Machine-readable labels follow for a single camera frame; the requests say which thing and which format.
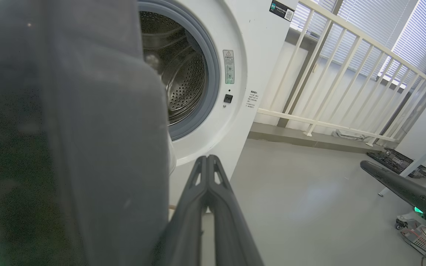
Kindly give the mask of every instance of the metal railing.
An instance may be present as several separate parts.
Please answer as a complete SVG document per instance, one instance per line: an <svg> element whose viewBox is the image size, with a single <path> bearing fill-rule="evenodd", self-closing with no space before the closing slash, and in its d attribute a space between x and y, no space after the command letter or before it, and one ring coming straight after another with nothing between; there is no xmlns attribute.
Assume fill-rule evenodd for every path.
<svg viewBox="0 0 426 266"><path fill-rule="evenodd" d="M352 133L369 136L371 137L371 139L367 142L367 144L370 146L372 146L372 144L375 142L376 139L382 139L387 141L397 141L396 134L399 131L398 129L401 128L403 123L407 120L411 111L420 102L420 99L424 95L426 95L426 74L421 72L417 67L410 64L403 58L399 57L397 54L392 52L389 48L385 47L384 45L374 40L365 32L362 32L362 30L358 29L355 25L345 21L341 17L338 17L332 14L331 12L324 9L323 7L316 4L315 2L311 0L300 0L300 3L308 7L311 11L303 27L303 30L300 34L300 37L297 41L297 44L295 45L294 52L291 58L289 59L289 62L286 67L286 71L284 72L284 75L280 81L279 87L276 93L274 94L274 97L272 99L272 104L274 104L274 102L277 100L279 89L284 84L284 80L286 75L288 74L288 70L290 66L292 65L293 62L296 62L296 57L299 52L300 44L303 38L305 37L307 29L315 13L320 14L321 16L325 17L328 20L325 24L325 28L323 32L326 32L331 27L332 24L336 24L343 28L333 51L328 57L328 60L324 66L324 69L321 75L319 76L317 82L315 83L313 87L313 90L311 91L309 98L307 99L305 107L308 106L311 101L321 100L321 104L319 105L318 109L314 113L312 113L311 117L309 118L304 116L304 110L302 111L302 113L298 115L291 115L290 114L291 106L296 100L297 94L299 92L299 89L296 89L294 91L293 96L291 97L291 100L288 102L287 108L284 108L285 109L284 112L272 111L271 110L272 104L271 104L271 108L269 108L269 110L265 108L259 108L258 113L262 113L264 115L269 115L269 116L275 116L279 118L285 118L288 120L308 123L309 124L308 129L304 132L304 134L308 136L311 136L311 133L314 131L316 126L324 126L327 128L338 129L338 130L343 130L343 131L348 131ZM331 62L333 61L333 57L335 53L337 52L338 47L340 46L340 43L347 32L354 35L355 40L348 52L348 55L345 57L343 63L341 64L341 67L338 70L338 74L336 74L336 77L334 78L333 82L330 84L330 87L328 88L328 90L325 90L326 91L325 97L321 99L316 95L317 88L319 86L320 88L322 88L323 86L322 79L325 73L327 72ZM311 59L306 65L305 72L308 72L310 68L313 67L312 66L314 61L313 59L316 56L319 56L318 52L320 50L320 46L325 39L326 39L325 34L322 34L321 37L318 39L318 43L315 46L315 49L313 50ZM367 50L364 58L362 59L362 62L358 66L357 70L355 71L355 74L350 80L350 83L348 84L344 93L341 94L338 104L336 104L336 106L333 108L332 106L329 106L330 100L333 97L333 95L336 93L337 87L340 84L340 81L342 80L343 75L347 71L350 62L352 61L356 51L358 50L360 43L362 43L363 41L369 43L370 47ZM360 74L361 69L364 67L365 62L369 58L369 55L371 54L373 49L378 49L380 51L380 55L377 58L375 64L372 66L372 71L366 76L364 82L360 86L360 89L357 91L355 97L351 101L350 105L347 107L344 115L341 116L341 118L337 117L337 119L335 119L336 121L339 120L340 122L331 123L330 121L334 116L336 116L338 109L346 108L346 106L343 106L342 103L343 103L343 100L348 95L348 92L350 91L350 89L359 86L359 85L355 86L355 81L358 75ZM368 94L363 93L364 91L368 89L366 86L368 85L372 74L378 70L378 67L382 65L381 59L384 59L386 57L390 58L390 60L388 60L387 66L385 67L382 74L380 74L380 76L376 78L375 85L372 86L373 87L372 91L369 92ZM392 77L389 75L386 75L389 72L389 68L395 64L399 64L399 66L397 67L396 71L394 71L394 74L392 74ZM397 80L396 76L398 75L399 71L403 69L403 67L405 67L404 69L407 69L407 70L405 71L403 77L401 77L400 80ZM301 76L297 88L300 88L304 82L309 82L305 80L305 77L306 75ZM400 90L400 88L404 87L401 85L403 85L403 82L404 80L406 80L407 77L411 78L411 80L407 82L407 84L405 84L405 88L403 89L403 91L401 91L400 96L396 98L397 92ZM387 84L384 90L378 87L383 81L383 79L385 79L384 81L387 81ZM387 89L389 89L392 83L394 83L394 86L396 85L396 83L398 83L398 85L394 89L392 96L388 95L387 97L384 97L384 92L387 91ZM403 103L404 98L411 89L413 89L413 93L411 94L409 99L406 99L406 102L404 104ZM356 106L357 100L360 98L362 100L363 97L365 97L364 103L360 106L359 110L357 112L356 111L351 112L353 107L357 108ZM365 114L363 111L365 110L366 106L368 106L368 109L367 109L367 113ZM397 114L397 116L395 116L395 118L393 119L393 122L389 126L388 123L390 119L392 118L393 114L399 108L399 106L401 106L402 108L400 109L399 113ZM323 115L327 107L333 108L333 111L327 112L327 114L331 113L331 116L328 117L326 121L324 121L325 119ZM358 122L357 118L360 115L364 116L365 118L362 121ZM351 120L352 122L345 123L345 118L347 118L348 121Z"/></svg>

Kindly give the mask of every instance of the handrail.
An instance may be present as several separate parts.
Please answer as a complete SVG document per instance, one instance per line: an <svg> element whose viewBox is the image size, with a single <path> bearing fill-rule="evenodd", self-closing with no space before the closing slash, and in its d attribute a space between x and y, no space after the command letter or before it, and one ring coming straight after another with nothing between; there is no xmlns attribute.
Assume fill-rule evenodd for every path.
<svg viewBox="0 0 426 266"><path fill-rule="evenodd" d="M365 32L363 32L362 30L360 30L355 25L353 25L350 22L347 22L346 20L344 20L343 18L338 17L337 15L331 13L330 11L326 10L324 7L321 7L320 5L318 5L317 3L313 2L312 0L299 0L299 2L301 4L309 7L311 10L315 10L315 12L320 13L321 15L323 15L326 18L328 18L329 20L332 20L333 22L335 22L338 25L342 26L344 29L348 29L348 31L354 33L358 37L362 37L363 39L365 39L365 41L367 41L370 44L374 45L375 47L377 47L381 51L385 52L390 57L392 57L392 58L396 59L397 61L399 61L401 64L404 64L406 67L408 67L409 69L411 69L412 71L414 71L419 76L421 76L424 79L426 79L426 74L424 72L421 72L414 65L412 65L411 63L407 62L405 59L401 58L400 56L398 56L397 54L395 54L394 52L392 52L389 48L387 48L384 45L380 44L379 42L375 41L374 38L372 38L369 35L367 35Z"/></svg>

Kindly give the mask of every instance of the white washing machine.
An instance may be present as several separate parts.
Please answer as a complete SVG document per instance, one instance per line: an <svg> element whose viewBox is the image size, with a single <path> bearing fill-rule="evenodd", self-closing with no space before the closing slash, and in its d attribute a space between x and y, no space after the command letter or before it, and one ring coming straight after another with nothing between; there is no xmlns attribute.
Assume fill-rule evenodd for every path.
<svg viewBox="0 0 426 266"><path fill-rule="evenodd" d="M230 178L298 0L140 0L145 61L167 89L176 205L195 160Z"/></svg>

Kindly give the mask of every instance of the gray floor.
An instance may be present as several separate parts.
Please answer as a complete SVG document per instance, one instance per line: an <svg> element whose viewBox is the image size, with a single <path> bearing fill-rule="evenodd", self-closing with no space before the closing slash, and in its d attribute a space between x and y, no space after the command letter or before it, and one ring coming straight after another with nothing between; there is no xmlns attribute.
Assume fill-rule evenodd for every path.
<svg viewBox="0 0 426 266"><path fill-rule="evenodd" d="M369 159L247 140L231 184L265 265L420 265L421 254L393 227L411 207L391 192L377 195L383 186L359 167ZM212 247L211 231L204 239ZM203 254L203 266L214 265Z"/></svg>

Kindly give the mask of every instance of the washing machine drum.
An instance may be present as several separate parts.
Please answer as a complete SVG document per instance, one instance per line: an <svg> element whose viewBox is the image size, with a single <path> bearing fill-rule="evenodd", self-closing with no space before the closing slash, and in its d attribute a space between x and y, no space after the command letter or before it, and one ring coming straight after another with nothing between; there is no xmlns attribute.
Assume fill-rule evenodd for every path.
<svg viewBox="0 0 426 266"><path fill-rule="evenodd" d="M192 116L206 117L204 111L195 112L201 105L211 105L202 103L206 91L211 89L206 58L195 37L175 20L147 11L141 11L140 18L144 60L165 85L169 131L176 139L199 126L201 121L198 123Z"/></svg>

